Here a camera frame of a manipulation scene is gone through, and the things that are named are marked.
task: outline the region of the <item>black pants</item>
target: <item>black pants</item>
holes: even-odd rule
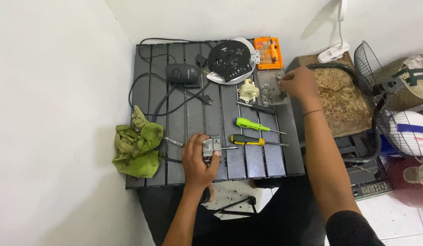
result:
[[[257,215],[220,220],[199,205],[194,245],[323,245],[324,224],[306,176],[256,181],[280,186]],[[163,243],[182,196],[182,186],[138,190],[146,221],[156,245]]]

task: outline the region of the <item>white wall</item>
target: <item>white wall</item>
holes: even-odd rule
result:
[[[144,38],[276,36],[287,65],[340,42],[337,0],[106,0],[133,44]],[[349,0],[342,34],[366,40],[383,64],[423,53],[423,0]]]
[[[0,1],[0,245],[150,245],[111,164],[134,47],[103,0]]]

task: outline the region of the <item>black screwdriver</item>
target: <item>black screwdriver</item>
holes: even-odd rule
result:
[[[271,109],[269,107],[264,107],[264,106],[260,106],[260,105],[257,105],[257,104],[250,105],[250,104],[246,104],[246,103],[242,103],[242,102],[237,102],[237,103],[240,104],[240,105],[245,105],[245,106],[251,107],[252,110],[257,110],[259,112],[276,115],[275,109]]]

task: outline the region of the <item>green screwdriver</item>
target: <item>green screwdriver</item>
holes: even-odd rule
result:
[[[272,132],[277,132],[277,133],[281,133],[281,134],[285,135],[284,132],[271,130],[269,127],[262,126],[261,124],[254,123],[254,122],[252,122],[248,119],[245,119],[245,118],[235,118],[234,124],[236,126],[240,126],[240,127],[244,127],[244,128],[252,128],[252,129],[255,129],[257,131],[272,131]]]

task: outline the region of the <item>red object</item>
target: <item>red object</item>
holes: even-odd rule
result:
[[[403,173],[408,167],[418,167],[419,163],[414,156],[405,158],[391,158],[386,168],[392,194],[403,204],[414,208],[423,208],[423,186],[420,183],[405,181]]]

